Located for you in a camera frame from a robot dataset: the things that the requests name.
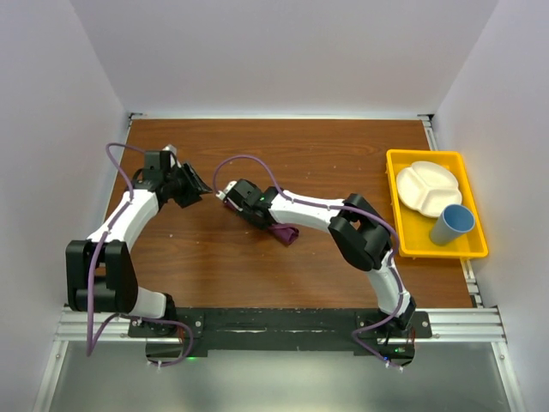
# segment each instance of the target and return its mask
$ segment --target black joint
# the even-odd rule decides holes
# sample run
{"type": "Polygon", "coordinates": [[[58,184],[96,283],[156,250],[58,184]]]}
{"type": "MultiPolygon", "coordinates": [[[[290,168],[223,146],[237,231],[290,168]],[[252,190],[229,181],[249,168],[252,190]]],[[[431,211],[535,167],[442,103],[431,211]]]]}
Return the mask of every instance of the black joint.
{"type": "MultiPolygon", "coordinates": [[[[166,311],[162,320],[178,320],[178,312],[175,307],[175,302],[170,294],[164,294],[166,297],[166,311]]],[[[155,322],[148,322],[148,327],[158,336],[170,336],[175,332],[177,326],[175,324],[158,324],[155,322]]]]}
{"type": "MultiPolygon", "coordinates": [[[[67,246],[67,289],[69,307],[87,311],[87,276],[97,245],[91,240],[73,240],[67,246]]],[[[94,277],[94,311],[129,313],[137,301],[137,279],[125,242],[103,245],[97,265],[105,264],[105,277],[94,277]]]]}
{"type": "Polygon", "coordinates": [[[141,180],[134,179],[134,188],[154,192],[159,209],[170,199],[185,208],[202,200],[200,195],[212,192],[189,163],[185,162],[180,167],[170,150],[145,152],[145,166],[141,169],[141,176],[141,180]]]}
{"type": "MultiPolygon", "coordinates": [[[[360,195],[353,193],[343,204],[381,219],[376,210],[360,195]]],[[[383,258],[391,248],[389,231],[374,219],[357,212],[342,210],[331,219],[328,230],[345,260],[359,270],[379,270],[383,258]],[[354,222],[359,223],[358,228],[352,224],[354,222]]]]}
{"type": "Polygon", "coordinates": [[[241,209],[237,212],[240,217],[263,230],[275,223],[268,209],[277,194],[274,187],[263,192],[250,181],[240,179],[226,196],[241,209]]]}
{"type": "MultiPolygon", "coordinates": [[[[410,303],[408,304],[406,311],[398,318],[392,318],[387,324],[382,326],[391,336],[403,337],[406,336],[410,330],[412,324],[412,316],[415,313],[416,303],[415,299],[410,296],[410,303]]],[[[387,316],[386,313],[380,312],[383,318],[387,316]]]]}

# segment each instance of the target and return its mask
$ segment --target white plate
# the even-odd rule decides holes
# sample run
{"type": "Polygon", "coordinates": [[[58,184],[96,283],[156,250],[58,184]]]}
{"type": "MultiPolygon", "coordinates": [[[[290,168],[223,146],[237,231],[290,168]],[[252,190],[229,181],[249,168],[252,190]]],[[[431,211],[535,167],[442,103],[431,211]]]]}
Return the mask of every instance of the white plate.
{"type": "Polygon", "coordinates": [[[430,161],[416,161],[396,176],[401,201],[424,216],[438,218],[450,204],[461,204],[462,193],[449,170],[430,161]]]}

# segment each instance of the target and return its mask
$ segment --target yellow tray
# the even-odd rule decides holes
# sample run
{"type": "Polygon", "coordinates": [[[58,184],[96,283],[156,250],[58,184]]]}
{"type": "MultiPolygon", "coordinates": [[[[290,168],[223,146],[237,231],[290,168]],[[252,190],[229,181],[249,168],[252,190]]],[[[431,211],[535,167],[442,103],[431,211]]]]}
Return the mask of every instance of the yellow tray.
{"type": "Polygon", "coordinates": [[[479,214],[474,206],[473,193],[467,179],[462,156],[457,152],[439,152],[430,150],[398,150],[387,152],[387,174],[393,211],[395,213],[396,231],[401,238],[401,256],[411,258],[483,258],[488,254],[488,245],[479,214]],[[469,208],[474,215],[474,229],[451,241],[447,245],[438,246],[429,239],[429,232],[436,219],[425,217],[404,206],[398,198],[396,190],[396,175],[404,167],[415,161],[432,161],[450,170],[460,185],[463,195],[463,206],[469,208]]]}

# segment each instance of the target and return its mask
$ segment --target metal extrusion frame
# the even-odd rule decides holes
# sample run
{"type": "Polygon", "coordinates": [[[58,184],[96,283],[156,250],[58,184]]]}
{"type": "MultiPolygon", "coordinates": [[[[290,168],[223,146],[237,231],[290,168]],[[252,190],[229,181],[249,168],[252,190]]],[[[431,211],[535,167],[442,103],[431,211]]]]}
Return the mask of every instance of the metal extrusion frame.
{"type": "MultiPolygon", "coordinates": [[[[140,113],[132,113],[129,127],[133,118],[147,117],[140,113]]],[[[418,119],[423,122],[430,149],[437,150],[437,140],[430,117],[418,116],[418,119]]],[[[515,371],[511,365],[504,326],[499,311],[497,308],[484,308],[482,305],[479,287],[470,261],[467,259],[462,260],[462,268],[469,294],[476,307],[471,309],[418,309],[429,314],[433,336],[429,339],[417,339],[416,342],[429,344],[447,342],[491,343],[510,409],[513,412],[525,412],[525,403],[515,371]]],[[[94,332],[108,316],[109,313],[95,314],[94,332]]],[[[162,337],[130,338],[127,335],[129,326],[129,320],[114,318],[105,327],[100,340],[102,342],[176,342],[178,340],[177,338],[162,337]]],[[[66,359],[69,342],[84,342],[86,332],[87,314],[85,312],[72,312],[68,308],[63,309],[33,412],[47,412],[50,409],[63,362],[66,359]]]]}

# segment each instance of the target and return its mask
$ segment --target black mounting plate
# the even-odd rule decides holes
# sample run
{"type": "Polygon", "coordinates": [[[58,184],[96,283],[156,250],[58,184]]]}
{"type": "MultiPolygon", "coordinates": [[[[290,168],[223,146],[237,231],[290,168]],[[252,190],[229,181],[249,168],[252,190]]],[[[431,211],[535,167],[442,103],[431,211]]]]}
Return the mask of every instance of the black mounting plate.
{"type": "MultiPolygon", "coordinates": [[[[378,309],[267,309],[267,308],[178,308],[178,320],[193,331],[191,356],[207,356],[209,350],[350,351],[370,354],[352,339],[351,333],[374,324],[385,315],[378,309]]],[[[415,312],[411,327],[416,338],[432,337],[427,312],[415,312]]],[[[130,326],[129,337],[158,337],[146,323],[130,326]]],[[[398,348],[408,357],[413,345],[377,343],[383,330],[372,330],[360,339],[373,348],[398,348]]],[[[149,343],[149,354],[178,356],[178,343],[149,343]]]]}

